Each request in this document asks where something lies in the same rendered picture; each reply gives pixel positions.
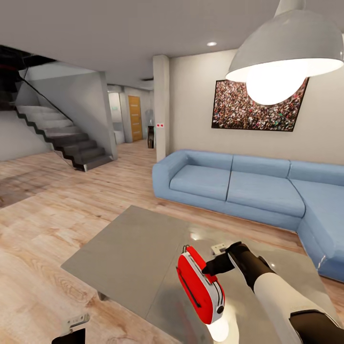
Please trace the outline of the radio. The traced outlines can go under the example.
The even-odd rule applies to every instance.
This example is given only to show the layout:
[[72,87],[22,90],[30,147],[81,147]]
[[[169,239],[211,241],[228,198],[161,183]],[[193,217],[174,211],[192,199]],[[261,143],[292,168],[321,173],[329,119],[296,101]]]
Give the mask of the radio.
[[206,262],[192,246],[185,246],[178,259],[177,273],[200,320],[211,325],[221,319],[225,294],[216,275],[203,274]]

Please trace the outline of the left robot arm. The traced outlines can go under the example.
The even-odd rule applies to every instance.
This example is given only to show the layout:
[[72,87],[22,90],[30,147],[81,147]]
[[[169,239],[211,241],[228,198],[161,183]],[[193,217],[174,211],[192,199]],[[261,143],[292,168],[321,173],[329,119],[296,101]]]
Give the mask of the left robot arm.
[[70,328],[90,321],[90,314],[81,314],[63,322],[60,337],[52,340],[52,344],[85,344],[86,329],[73,331]]

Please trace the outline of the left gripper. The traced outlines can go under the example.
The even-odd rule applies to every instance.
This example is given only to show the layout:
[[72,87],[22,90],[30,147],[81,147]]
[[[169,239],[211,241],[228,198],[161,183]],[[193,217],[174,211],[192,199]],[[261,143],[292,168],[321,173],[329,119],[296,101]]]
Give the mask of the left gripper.
[[62,337],[57,337],[52,340],[52,344],[56,344],[58,342],[65,342],[65,344],[85,344],[85,336],[86,336],[86,329],[83,328],[78,331],[73,331],[68,335],[64,335]]

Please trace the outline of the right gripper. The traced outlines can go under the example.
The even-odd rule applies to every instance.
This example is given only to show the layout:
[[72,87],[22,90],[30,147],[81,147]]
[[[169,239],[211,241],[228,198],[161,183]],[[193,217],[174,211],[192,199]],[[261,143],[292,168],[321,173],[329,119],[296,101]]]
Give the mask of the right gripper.
[[222,262],[222,255],[214,258],[214,260],[210,260],[206,262],[207,267],[202,270],[203,274],[210,274],[214,276],[218,273],[225,273],[230,269],[226,268]]

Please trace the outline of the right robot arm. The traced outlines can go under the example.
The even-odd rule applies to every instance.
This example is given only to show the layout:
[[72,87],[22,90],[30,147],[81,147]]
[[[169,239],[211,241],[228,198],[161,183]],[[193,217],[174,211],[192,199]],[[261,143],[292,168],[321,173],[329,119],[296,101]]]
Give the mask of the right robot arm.
[[251,287],[282,344],[344,344],[344,329],[321,307],[305,298],[241,241],[211,247],[214,260],[203,274],[214,276],[236,269]]

